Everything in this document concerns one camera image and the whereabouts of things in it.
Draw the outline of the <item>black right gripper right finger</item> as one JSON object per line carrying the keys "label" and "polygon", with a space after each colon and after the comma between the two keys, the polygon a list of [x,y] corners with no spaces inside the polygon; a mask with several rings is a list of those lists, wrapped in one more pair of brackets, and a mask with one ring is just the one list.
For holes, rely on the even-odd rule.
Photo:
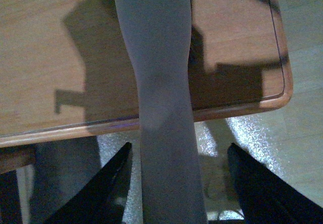
{"label": "black right gripper right finger", "polygon": [[322,207],[235,143],[228,163],[246,223],[322,223]]}

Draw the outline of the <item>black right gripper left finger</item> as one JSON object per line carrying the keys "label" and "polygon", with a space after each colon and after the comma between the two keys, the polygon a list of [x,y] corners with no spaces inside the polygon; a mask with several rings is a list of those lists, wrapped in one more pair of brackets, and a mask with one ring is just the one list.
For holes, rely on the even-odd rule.
{"label": "black right gripper left finger", "polygon": [[47,223],[122,223],[130,190],[132,144],[127,142]]}

